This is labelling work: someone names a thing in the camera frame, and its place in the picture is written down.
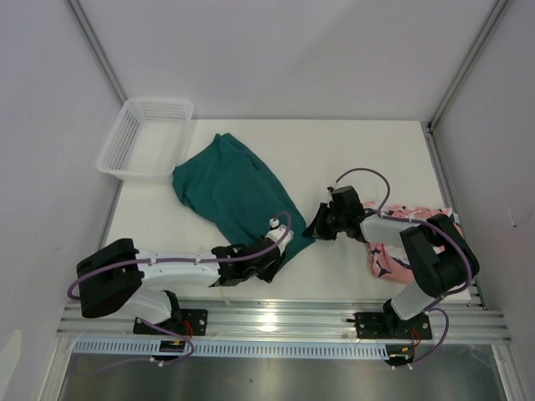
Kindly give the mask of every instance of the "red patterned cloth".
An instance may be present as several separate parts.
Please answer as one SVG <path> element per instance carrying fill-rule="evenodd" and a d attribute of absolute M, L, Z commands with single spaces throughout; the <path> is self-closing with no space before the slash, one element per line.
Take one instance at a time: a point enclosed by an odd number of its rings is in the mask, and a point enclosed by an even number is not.
<path fill-rule="evenodd" d="M 364 208 L 366 209 L 374 209 L 375 207 L 375 202 L 364 204 Z M 426 207 L 410 208 L 402 205 L 385 205 L 383 212 L 394 217 L 412 217 L 413 219 L 422 220 L 441 213 L 450 217 L 462 235 L 457 216 L 450 207 L 445 209 L 429 209 Z M 410 283 L 415 279 L 410 270 L 407 255 L 402 248 L 373 242 L 366 244 L 366 248 L 368 250 L 369 269 L 375 277 L 403 283 Z"/>

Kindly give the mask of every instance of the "folded fabric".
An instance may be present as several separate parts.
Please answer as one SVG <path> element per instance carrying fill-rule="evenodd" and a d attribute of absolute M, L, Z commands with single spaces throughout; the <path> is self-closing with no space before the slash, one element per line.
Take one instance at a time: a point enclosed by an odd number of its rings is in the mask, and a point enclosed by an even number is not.
<path fill-rule="evenodd" d="M 176 167 L 173 188 L 182 204 L 215 223 L 232 244 L 250 245 L 265 236 L 279 211 L 292 217 L 293 239 L 284 263 L 313 243 L 301 235 L 305 220 L 277 177 L 230 134 L 217 134 L 206 149 Z"/>
<path fill-rule="evenodd" d="M 364 203 L 364 208 L 369 210 L 373 210 L 375 206 L 375 202 Z M 426 207 L 409 208 L 401 205 L 386 205 L 383 207 L 383 212 L 394 217 L 411 217 L 422 220 L 441 213 L 450 217 L 451 222 L 454 223 L 456 229 L 462 235 L 457 216 L 450 207 L 445 209 L 428 209 Z M 366 249 L 368 250 L 369 269 L 375 277 L 407 284 L 415 279 L 410 270 L 407 254 L 402 248 L 381 243 L 369 243 L 366 244 Z"/>

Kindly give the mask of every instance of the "green cloth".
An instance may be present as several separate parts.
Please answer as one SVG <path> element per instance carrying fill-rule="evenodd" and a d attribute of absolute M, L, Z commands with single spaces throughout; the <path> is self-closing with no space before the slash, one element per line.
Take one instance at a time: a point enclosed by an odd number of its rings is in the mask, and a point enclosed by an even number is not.
<path fill-rule="evenodd" d="M 230 134 L 217 134 L 206 149 L 176 167 L 173 188 L 182 204 L 215 223 L 231 244 L 250 245 L 265 236 L 279 211 L 292 217 L 293 239 L 284 262 L 314 242 L 302 236 L 305 220 L 277 177 Z"/>

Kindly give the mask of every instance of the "laundry basket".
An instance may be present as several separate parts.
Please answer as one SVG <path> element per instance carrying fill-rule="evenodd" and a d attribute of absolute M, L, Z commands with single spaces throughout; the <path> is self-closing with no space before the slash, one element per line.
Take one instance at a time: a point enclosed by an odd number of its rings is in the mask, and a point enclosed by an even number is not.
<path fill-rule="evenodd" d="M 122 180 L 171 182 L 186 159 L 193 104 L 177 99 L 128 99 L 97 160 L 97 170 Z"/>

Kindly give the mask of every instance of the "white table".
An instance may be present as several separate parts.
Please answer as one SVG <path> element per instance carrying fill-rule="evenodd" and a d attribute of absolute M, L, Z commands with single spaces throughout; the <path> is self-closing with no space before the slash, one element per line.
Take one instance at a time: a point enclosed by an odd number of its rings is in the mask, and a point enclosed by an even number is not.
<path fill-rule="evenodd" d="M 442 207 L 420 123 L 415 121 L 193 120 L 188 159 L 206 148 L 214 134 L 232 133 L 280 179 L 309 223 L 326 187 L 352 167 L 382 172 L 390 181 L 390 201 L 408 206 Z M 367 173 L 344 179 L 362 201 L 385 194 L 381 180 Z M 125 182 L 108 235 L 136 247 L 161 252 L 198 252 L 228 242 L 209 221 L 184 207 L 171 185 Z M 340 235 L 317 241 L 291 260 L 271 284 L 252 279 L 237 287 L 201 288 L 172 284 L 179 297 L 227 300 L 279 299 L 322 302 L 383 301 L 403 284 L 372 277 L 364 246 Z M 466 302 L 468 292 L 447 302 Z"/>

